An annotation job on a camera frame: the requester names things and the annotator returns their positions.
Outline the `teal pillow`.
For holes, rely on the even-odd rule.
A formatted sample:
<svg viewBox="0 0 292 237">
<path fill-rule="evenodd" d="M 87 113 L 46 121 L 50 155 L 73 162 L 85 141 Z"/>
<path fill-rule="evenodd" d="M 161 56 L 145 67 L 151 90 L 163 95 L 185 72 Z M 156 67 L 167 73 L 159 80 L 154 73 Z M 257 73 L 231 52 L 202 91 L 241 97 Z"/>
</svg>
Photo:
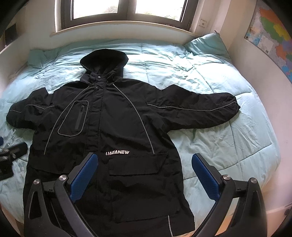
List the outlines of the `teal pillow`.
<svg viewBox="0 0 292 237">
<path fill-rule="evenodd" d="M 210 33 L 186 43 L 184 48 L 193 55 L 211 54 L 231 61 L 219 33 Z"/>
</svg>

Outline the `light teal quilted duvet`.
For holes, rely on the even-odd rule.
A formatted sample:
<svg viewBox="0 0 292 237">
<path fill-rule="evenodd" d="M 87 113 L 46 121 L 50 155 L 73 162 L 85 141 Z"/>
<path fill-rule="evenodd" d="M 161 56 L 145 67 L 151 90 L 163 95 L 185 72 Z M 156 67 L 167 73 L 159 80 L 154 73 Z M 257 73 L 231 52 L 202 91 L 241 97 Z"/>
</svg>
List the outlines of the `light teal quilted duvet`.
<svg viewBox="0 0 292 237">
<path fill-rule="evenodd" d="M 1 182 L 1 205 L 24 220 L 34 179 L 67 174 L 88 152 L 99 166 L 78 205 L 96 227 L 184 214 L 191 230 L 213 202 L 191 167 L 201 153 L 221 173 L 264 186 L 280 163 L 277 139 L 252 86 L 226 49 L 92 40 L 32 50 L 1 97 L 4 146 L 29 153 Z"/>
</svg>

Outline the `dark framed window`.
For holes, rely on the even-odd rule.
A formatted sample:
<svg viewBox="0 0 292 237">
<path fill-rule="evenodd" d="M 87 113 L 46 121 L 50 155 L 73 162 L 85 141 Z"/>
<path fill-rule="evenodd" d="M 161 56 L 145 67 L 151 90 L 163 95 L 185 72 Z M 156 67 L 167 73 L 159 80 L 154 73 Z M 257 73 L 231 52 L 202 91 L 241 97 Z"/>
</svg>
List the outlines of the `dark framed window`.
<svg viewBox="0 0 292 237">
<path fill-rule="evenodd" d="M 140 21 L 188 31 L 197 5 L 194 0 L 61 1 L 61 28 L 106 21 Z"/>
</svg>

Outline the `colourful wall map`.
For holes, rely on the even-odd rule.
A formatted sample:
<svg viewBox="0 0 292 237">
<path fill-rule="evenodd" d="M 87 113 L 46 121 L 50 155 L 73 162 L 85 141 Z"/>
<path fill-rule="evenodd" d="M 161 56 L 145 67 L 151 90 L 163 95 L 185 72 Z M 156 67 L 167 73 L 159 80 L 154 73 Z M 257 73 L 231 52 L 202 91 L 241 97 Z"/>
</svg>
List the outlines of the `colourful wall map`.
<svg viewBox="0 0 292 237">
<path fill-rule="evenodd" d="M 264 52 L 291 81 L 291 36 L 264 1 L 256 1 L 245 39 Z"/>
</svg>

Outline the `black hooded jacket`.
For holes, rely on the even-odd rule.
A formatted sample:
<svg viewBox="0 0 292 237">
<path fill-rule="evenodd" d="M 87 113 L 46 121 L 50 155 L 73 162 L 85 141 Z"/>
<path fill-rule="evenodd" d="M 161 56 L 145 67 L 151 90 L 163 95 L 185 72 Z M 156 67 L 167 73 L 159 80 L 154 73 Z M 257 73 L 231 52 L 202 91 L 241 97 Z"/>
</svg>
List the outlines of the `black hooded jacket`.
<svg viewBox="0 0 292 237">
<path fill-rule="evenodd" d="M 195 229 L 184 196 L 181 159 L 171 130 L 211 128 L 240 110 L 229 93 L 197 94 L 171 85 L 158 89 L 125 79 L 124 52 L 100 49 L 83 57 L 81 79 L 54 93 L 33 91 L 6 116 L 34 131 L 23 201 L 35 179 L 68 174 L 92 152 L 99 165 L 81 214 L 99 236 L 180 236 Z"/>
</svg>

